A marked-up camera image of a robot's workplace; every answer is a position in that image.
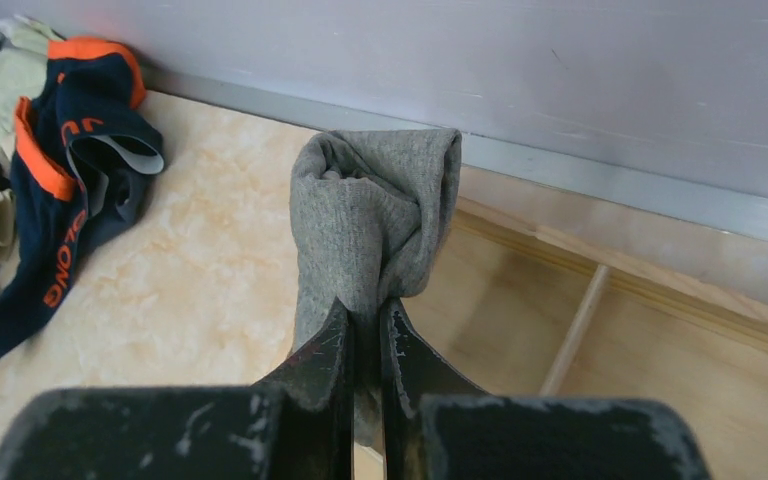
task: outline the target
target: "wooden board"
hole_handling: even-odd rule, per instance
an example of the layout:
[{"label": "wooden board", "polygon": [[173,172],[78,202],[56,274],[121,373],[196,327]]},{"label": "wooden board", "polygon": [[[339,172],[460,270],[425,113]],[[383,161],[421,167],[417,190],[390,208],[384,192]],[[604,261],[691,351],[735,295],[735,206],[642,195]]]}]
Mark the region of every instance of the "wooden board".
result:
[{"label": "wooden board", "polygon": [[464,167],[458,206],[471,205],[553,245],[768,319],[768,242]]},{"label": "wooden board", "polygon": [[[502,245],[463,229],[463,216],[456,225],[427,290],[405,300],[411,321],[484,388],[536,394],[594,265]],[[716,478],[768,478],[768,335],[729,330],[739,323],[718,315],[733,312],[657,287],[612,276],[560,393],[661,400],[690,424]]]},{"label": "wooden board", "polygon": [[536,394],[563,342],[585,275],[454,229],[429,282],[404,300],[417,331],[497,394]]},{"label": "wooden board", "polygon": [[626,294],[603,298],[561,394],[659,399],[716,478],[768,478],[768,352]]},{"label": "wooden board", "polygon": [[[497,177],[499,178],[494,178],[496,180],[502,180],[501,176]],[[515,188],[515,185],[509,185],[508,187]],[[488,189],[504,190],[501,186],[497,186],[496,188],[488,187]],[[463,196],[458,197],[458,209],[462,213],[467,213],[470,216],[479,219],[482,223],[482,226],[479,228],[482,229],[484,233],[495,237],[497,241],[500,241],[503,244],[517,243],[527,238],[531,238],[538,243],[544,245],[548,244],[566,252],[572,252],[593,262],[607,265],[616,271],[625,272],[646,281],[665,286],[687,297],[723,307],[738,315],[751,319],[758,324],[768,326],[768,304],[752,299],[738,291],[714,285],[691,275],[679,273],[675,270],[670,270],[640,257],[625,254],[622,250],[605,248],[586,239],[582,239],[546,225],[527,222],[523,220],[522,215],[516,211],[511,213],[504,209],[475,202]],[[501,234],[497,232],[498,227],[503,227]],[[645,229],[632,233],[635,235],[635,238],[629,237],[627,239],[629,243],[645,243],[649,235],[655,234],[653,231]],[[693,250],[697,248],[697,246],[686,244],[681,248]],[[766,254],[762,254],[757,257],[757,260],[763,263],[767,258]],[[744,277],[751,276],[746,273],[741,273],[740,275]],[[756,275],[752,278],[768,278],[768,274]]]},{"label": "wooden board", "polygon": [[361,447],[355,444],[354,464],[356,480],[383,480],[384,462],[381,455],[370,448]]}]

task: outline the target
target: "gray wall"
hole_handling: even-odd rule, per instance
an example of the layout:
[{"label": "gray wall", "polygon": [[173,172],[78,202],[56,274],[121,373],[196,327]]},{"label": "gray wall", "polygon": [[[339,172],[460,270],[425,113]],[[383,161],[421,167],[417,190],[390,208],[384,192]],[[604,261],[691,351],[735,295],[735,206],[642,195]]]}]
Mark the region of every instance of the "gray wall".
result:
[{"label": "gray wall", "polygon": [[768,197],[768,0],[0,0],[159,66]]}]

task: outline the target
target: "black plastic mount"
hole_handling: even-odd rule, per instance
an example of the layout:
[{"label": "black plastic mount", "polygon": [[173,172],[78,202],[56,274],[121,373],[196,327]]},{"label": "black plastic mount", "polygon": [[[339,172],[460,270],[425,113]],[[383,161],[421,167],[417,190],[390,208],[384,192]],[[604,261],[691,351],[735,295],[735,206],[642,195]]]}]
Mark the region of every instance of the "black plastic mount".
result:
[{"label": "black plastic mount", "polygon": [[[28,404],[2,440],[0,480],[351,479],[350,316],[248,387],[67,389]],[[380,312],[389,479],[707,479],[693,434],[654,401],[489,395]]]}]

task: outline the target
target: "wooden dowel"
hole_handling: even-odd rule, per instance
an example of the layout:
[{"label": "wooden dowel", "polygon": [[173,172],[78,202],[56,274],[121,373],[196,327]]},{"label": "wooden dowel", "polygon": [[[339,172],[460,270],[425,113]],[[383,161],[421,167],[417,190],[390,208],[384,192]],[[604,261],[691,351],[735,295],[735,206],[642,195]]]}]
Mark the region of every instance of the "wooden dowel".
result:
[{"label": "wooden dowel", "polygon": [[540,395],[556,395],[558,389],[561,388],[572,359],[575,358],[578,347],[581,346],[581,340],[587,332],[588,325],[590,325],[593,312],[596,311],[599,300],[602,298],[602,292],[608,285],[610,273],[610,267],[599,265],[593,278],[590,279],[590,285],[587,286],[584,298],[581,299],[581,303],[578,305],[578,311],[575,312],[575,318],[573,318],[572,324],[570,324],[570,328],[564,338],[564,343],[561,344],[561,348],[555,356],[555,361],[552,363],[552,368],[549,369],[549,374],[546,375],[546,380],[540,388]]}]

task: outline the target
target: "orange letters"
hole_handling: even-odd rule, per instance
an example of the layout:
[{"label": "orange letters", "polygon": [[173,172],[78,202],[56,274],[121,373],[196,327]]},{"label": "orange letters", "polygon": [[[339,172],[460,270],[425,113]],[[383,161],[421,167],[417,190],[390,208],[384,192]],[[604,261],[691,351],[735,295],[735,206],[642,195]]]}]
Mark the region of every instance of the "orange letters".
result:
[{"label": "orange letters", "polygon": [[[93,124],[96,125],[104,125],[104,122],[92,117],[87,117],[81,119],[81,127],[83,127],[83,130],[87,133],[92,133],[93,131]],[[81,128],[78,128],[78,124],[75,123],[73,120],[68,120],[63,123],[63,126],[60,127],[60,138],[63,140],[63,145],[66,145],[66,130],[69,130],[72,132],[72,135],[77,135],[81,133]]]},{"label": "orange letters", "polygon": [[84,220],[87,218],[87,211],[81,210],[75,219],[72,220],[72,225],[66,231],[66,237],[63,239],[63,245],[57,249],[57,265],[56,272],[54,274],[54,283],[48,287],[48,291],[45,292],[45,296],[42,298],[43,303],[51,308],[56,308],[63,300],[63,292],[69,287],[69,269],[72,267],[72,252],[74,250],[75,241],[78,238],[78,231],[84,225]]}]

